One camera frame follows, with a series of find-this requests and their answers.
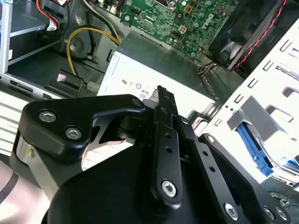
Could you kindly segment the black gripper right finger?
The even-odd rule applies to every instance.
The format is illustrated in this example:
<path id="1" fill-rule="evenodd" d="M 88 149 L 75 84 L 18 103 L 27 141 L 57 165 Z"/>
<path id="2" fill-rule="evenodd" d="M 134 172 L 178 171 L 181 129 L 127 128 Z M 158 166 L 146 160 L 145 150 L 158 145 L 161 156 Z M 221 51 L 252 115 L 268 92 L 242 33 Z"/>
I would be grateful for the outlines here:
<path id="1" fill-rule="evenodd" d="M 179 139 L 201 173 L 216 224 L 290 224 L 290 215 L 211 135 L 197 137 L 182 116 Z"/>

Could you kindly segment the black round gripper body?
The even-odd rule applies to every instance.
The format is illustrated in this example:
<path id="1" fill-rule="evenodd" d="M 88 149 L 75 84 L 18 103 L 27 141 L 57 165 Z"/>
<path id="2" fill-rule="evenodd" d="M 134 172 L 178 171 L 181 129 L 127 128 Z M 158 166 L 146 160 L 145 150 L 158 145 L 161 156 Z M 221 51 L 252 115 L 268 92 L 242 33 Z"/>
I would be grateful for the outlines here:
<path id="1" fill-rule="evenodd" d="M 49 224 L 215 224 L 201 173 L 178 128 L 157 122 L 147 143 L 130 147 L 67 181 Z"/>

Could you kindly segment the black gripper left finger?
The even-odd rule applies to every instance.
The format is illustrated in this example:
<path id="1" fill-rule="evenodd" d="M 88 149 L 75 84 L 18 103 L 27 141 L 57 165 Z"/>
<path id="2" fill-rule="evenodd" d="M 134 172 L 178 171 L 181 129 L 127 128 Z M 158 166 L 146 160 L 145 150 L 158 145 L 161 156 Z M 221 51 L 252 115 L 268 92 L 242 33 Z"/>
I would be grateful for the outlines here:
<path id="1" fill-rule="evenodd" d="M 134 139 L 134 146 L 147 143 L 157 122 L 173 128 L 178 116 L 173 94 L 158 86 L 151 100 L 154 108 L 129 94 L 29 103 L 21 114 L 16 155 L 53 198 L 85 172 L 81 161 L 89 150 L 125 139 Z"/>

